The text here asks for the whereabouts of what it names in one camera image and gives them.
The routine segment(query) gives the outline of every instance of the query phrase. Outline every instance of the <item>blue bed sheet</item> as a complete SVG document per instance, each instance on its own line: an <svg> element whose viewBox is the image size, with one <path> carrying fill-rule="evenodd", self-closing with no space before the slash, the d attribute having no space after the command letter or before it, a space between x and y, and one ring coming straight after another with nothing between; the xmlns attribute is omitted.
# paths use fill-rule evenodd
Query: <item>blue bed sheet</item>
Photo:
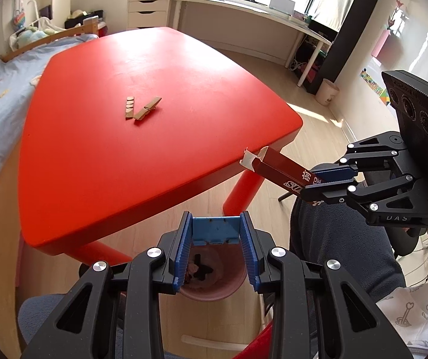
<svg viewBox="0 0 428 359"><path fill-rule="evenodd" d="M21 136L35 89L31 80L42 74L53 55L95 38L88 34L63 38L27 51L8 63L0 61L0 171Z"/></svg>

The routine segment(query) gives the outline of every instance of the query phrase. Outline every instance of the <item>desk leg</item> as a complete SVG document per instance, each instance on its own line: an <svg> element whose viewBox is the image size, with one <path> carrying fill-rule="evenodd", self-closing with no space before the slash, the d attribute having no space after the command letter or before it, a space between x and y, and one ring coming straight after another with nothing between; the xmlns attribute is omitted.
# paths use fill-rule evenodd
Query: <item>desk leg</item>
<svg viewBox="0 0 428 359"><path fill-rule="evenodd" d="M288 69L289 66L291 65L292 59L294 58L294 55L295 55L295 52L299 48L301 41L303 39L303 36L304 36L303 32L300 32L300 31L297 31L297 32L299 32L299 33L297 34L297 37L295 38L295 42L294 42L294 45L292 46L292 50L291 50L291 53L289 54L289 58L287 58L287 61L285 62L285 68L286 69Z"/></svg>
<svg viewBox="0 0 428 359"><path fill-rule="evenodd" d="M297 86L298 87L301 87L302 86L302 84L303 84L303 82L304 82L304 79L306 79L306 76L307 76L307 74L309 73L309 71L310 71L310 68L312 67L312 65L314 64L314 62L315 62L315 59L317 58L317 56L319 55L319 51L320 51L320 48L322 47L322 45L323 45L323 42L321 42L320 40L319 40L319 42L317 43L317 47L315 48L315 50L314 50L314 53L312 54L312 56L310 57L310 59L309 59L309 62L307 63L307 66L306 66L306 69L304 70L304 72L302 73L302 76L301 76L301 79L299 79L299 82L297 83Z"/></svg>
<svg viewBox="0 0 428 359"><path fill-rule="evenodd" d="M245 211L259 191L264 177L244 170L222 207L225 216L238 216Z"/></svg>
<svg viewBox="0 0 428 359"><path fill-rule="evenodd" d="M174 8L174 21L172 22L172 28L177 30L179 28L179 19L181 17L181 7L182 1L176 1L176 6Z"/></svg>
<svg viewBox="0 0 428 359"><path fill-rule="evenodd" d="M100 260L104 260L111 266L132 261L131 256L106 246L100 241L85 244L84 246L65 252L65 254L75 260L85 263L88 266L91 266L93 263Z"/></svg>

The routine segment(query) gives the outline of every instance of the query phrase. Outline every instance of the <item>wooden clothespin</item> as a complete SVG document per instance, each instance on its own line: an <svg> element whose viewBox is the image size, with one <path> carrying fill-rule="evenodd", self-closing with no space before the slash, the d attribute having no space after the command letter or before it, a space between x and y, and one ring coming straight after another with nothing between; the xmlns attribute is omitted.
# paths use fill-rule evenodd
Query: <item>wooden clothespin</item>
<svg viewBox="0 0 428 359"><path fill-rule="evenodd" d="M134 117L134 97L127 97L126 100L126 120Z"/></svg>
<svg viewBox="0 0 428 359"><path fill-rule="evenodd" d="M154 110L157 104L159 104L162 97L154 97L149 104L144 106L139 112L134 115L134 118L138 121L142 120L144 116L148 115L151 110Z"/></svg>

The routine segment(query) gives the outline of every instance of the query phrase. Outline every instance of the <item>black tripod leg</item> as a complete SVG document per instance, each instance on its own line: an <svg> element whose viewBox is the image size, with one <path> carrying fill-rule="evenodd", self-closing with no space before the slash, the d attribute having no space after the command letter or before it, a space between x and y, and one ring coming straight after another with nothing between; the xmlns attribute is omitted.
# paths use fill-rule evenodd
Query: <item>black tripod leg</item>
<svg viewBox="0 0 428 359"><path fill-rule="evenodd" d="M291 192L287 192L287 193L285 193L285 194L282 194L278 199L277 199L277 201L282 201L282 200L285 200L287 197L290 197L292 194L294 194L294 193L291 193Z"/></svg>

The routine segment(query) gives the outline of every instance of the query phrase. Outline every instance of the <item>red table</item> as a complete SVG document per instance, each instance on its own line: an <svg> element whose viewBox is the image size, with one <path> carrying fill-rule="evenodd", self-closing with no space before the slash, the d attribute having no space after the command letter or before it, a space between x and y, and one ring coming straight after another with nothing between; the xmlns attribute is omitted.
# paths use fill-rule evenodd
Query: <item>red table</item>
<svg viewBox="0 0 428 359"><path fill-rule="evenodd" d="M141 122L125 120L153 97ZM55 55L21 143L24 239L84 263L131 257L96 242L239 173L244 149L280 150L302 119L242 67L170 28L110 35ZM224 214L247 208L263 178L246 172Z"/></svg>

